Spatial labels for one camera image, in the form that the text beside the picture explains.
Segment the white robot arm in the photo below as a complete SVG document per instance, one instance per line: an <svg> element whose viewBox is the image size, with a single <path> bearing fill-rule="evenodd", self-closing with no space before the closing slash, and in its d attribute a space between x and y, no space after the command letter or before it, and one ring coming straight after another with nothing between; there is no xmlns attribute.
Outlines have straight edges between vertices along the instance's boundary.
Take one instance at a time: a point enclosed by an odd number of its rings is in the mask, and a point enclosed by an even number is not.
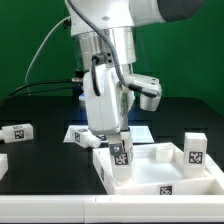
<svg viewBox="0 0 224 224"><path fill-rule="evenodd" d="M157 109L162 88L158 79L136 75L133 29L192 18L204 0L65 0L71 16L71 36L77 40L83 68L88 125L107 137L113 156L132 144L122 134L134 95L140 107Z"/></svg>

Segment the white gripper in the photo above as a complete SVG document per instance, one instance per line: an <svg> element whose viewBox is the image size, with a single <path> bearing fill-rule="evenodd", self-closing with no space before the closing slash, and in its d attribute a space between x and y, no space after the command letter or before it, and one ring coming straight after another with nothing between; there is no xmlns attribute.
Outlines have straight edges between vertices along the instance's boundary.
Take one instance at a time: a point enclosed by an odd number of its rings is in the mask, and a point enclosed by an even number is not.
<svg viewBox="0 0 224 224"><path fill-rule="evenodd" d="M114 68L107 68L105 65L97 66L96 78L99 96L95 95L91 73L84 75L88 126L94 135L109 135L108 144L111 155L120 156L124 149L119 132L127 124L128 112L134 103L135 96L132 91L121 86Z"/></svg>

